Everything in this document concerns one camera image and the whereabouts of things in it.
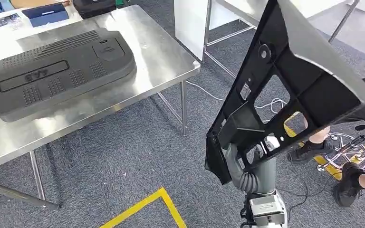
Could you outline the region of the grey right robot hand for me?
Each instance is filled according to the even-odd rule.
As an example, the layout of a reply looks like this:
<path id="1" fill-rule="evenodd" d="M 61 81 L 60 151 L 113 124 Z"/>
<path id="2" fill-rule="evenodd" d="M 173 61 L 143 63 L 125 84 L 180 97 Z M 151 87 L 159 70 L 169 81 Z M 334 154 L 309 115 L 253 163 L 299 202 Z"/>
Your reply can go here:
<path id="1" fill-rule="evenodd" d="M 236 158 L 237 155 L 237 146 L 230 143 L 224 157 L 233 185 L 245 193 L 273 194 L 276 188 L 277 158 L 261 162 L 255 168 L 245 172 Z"/>

